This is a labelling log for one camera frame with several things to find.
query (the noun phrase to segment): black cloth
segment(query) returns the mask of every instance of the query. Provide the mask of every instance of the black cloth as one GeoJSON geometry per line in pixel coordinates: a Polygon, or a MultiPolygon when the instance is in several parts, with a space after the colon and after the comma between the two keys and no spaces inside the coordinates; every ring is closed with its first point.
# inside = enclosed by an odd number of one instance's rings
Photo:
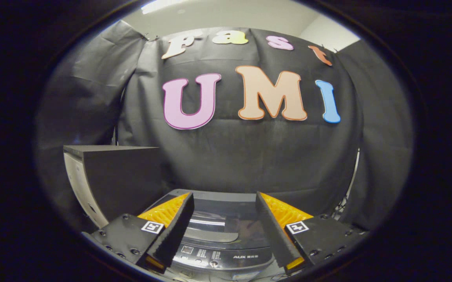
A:
{"type": "Polygon", "coordinates": [[[353,80],[363,136],[353,186],[341,221],[372,229],[396,203],[409,174],[414,124],[409,93],[365,41],[337,53],[353,80]]]}
{"type": "Polygon", "coordinates": [[[167,161],[171,188],[217,192],[270,193],[310,214],[331,212],[345,195],[355,164],[362,128],[362,113],[344,66],[322,47],[333,63],[328,66],[308,48],[315,44],[276,32],[217,27],[201,29],[203,36],[185,47],[180,55],[161,59],[171,34],[144,45],[137,67],[128,82],[118,126],[119,145],[159,146],[167,161]],[[216,44],[219,31],[240,30],[248,43],[216,44]],[[267,36],[289,40],[294,50],[268,45],[267,36]],[[241,65],[257,66],[273,84],[280,72],[301,76],[304,121],[271,118],[265,111],[261,120],[243,120],[244,106],[241,65]],[[162,85],[178,78],[189,83],[183,90],[183,112],[200,107],[198,75],[220,73],[215,96],[215,114],[205,126],[176,130],[164,118],[165,92],[162,85]],[[324,103],[316,80],[330,82],[341,122],[323,120],[324,103]]]}
{"type": "MultiPolygon", "coordinates": [[[[63,164],[62,146],[108,144],[117,126],[120,146],[158,146],[164,155],[162,190],[262,191],[310,214],[331,213],[360,162],[342,220],[375,226],[394,204],[409,167],[412,127],[404,92],[370,48],[358,42],[321,62],[313,43],[276,32],[235,27],[201,29],[180,55],[161,59],[172,34],[146,41],[120,21],[79,45],[57,66],[36,116],[40,177],[55,206],[77,229],[81,208],[63,164]],[[244,45],[215,44],[223,30],[240,30],[244,45]],[[267,36],[289,40],[294,50],[268,45],[267,36]],[[274,84],[282,71],[301,76],[304,121],[278,113],[243,120],[241,65],[258,66],[274,84]],[[164,119],[162,85],[189,80],[183,112],[200,107],[198,75],[220,73],[215,114],[205,126],[176,130],[164,119]],[[327,123],[316,80],[330,82],[341,122],[327,123]]],[[[260,107],[267,113],[264,104],[260,107]]]]}

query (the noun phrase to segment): white wall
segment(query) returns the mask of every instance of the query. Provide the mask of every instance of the white wall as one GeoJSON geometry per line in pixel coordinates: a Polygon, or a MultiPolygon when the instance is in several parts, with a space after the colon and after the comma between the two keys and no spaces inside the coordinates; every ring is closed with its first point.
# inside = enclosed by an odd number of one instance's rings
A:
{"type": "Polygon", "coordinates": [[[292,0],[189,0],[123,20],[148,38],[205,27],[251,27],[298,37],[319,13],[292,0]]]}
{"type": "Polygon", "coordinates": [[[356,34],[320,14],[299,36],[335,52],[360,40],[356,34]]]}

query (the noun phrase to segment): washing machine lid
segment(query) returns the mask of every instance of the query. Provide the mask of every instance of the washing machine lid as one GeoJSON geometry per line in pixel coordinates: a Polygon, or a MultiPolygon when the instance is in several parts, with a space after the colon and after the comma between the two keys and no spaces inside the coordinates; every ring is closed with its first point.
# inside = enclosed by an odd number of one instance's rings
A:
{"type": "Polygon", "coordinates": [[[203,192],[176,189],[148,209],[193,192],[194,213],[182,243],[217,249],[269,247],[256,212],[256,194],[203,192]]]}

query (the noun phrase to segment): pink letter u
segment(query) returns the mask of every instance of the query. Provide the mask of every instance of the pink letter u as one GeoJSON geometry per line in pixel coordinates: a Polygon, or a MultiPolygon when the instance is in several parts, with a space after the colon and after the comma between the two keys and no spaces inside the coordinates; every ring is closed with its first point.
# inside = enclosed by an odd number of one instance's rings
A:
{"type": "Polygon", "coordinates": [[[200,109],[194,114],[183,113],[183,89],[188,84],[185,78],[174,79],[163,84],[165,121],[178,130],[192,130],[206,125],[214,116],[215,84],[221,80],[219,73],[207,73],[196,77],[201,86],[200,109]]]}

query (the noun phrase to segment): white panel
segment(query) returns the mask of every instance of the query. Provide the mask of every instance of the white panel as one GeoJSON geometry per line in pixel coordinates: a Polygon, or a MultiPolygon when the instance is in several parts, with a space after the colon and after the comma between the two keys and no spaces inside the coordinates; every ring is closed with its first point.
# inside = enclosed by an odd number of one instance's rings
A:
{"type": "Polygon", "coordinates": [[[299,37],[323,45],[333,52],[360,40],[356,34],[322,14],[310,23],[299,37]]]}
{"type": "Polygon", "coordinates": [[[94,195],[92,195],[83,163],[73,158],[67,152],[64,153],[64,162],[72,190],[81,207],[83,207],[85,213],[97,227],[102,228],[106,226],[108,220],[97,205],[94,195]]]}
{"type": "Polygon", "coordinates": [[[189,0],[149,14],[138,9],[123,20],[150,39],[205,27],[251,27],[298,37],[318,15],[292,0],[189,0]]]}

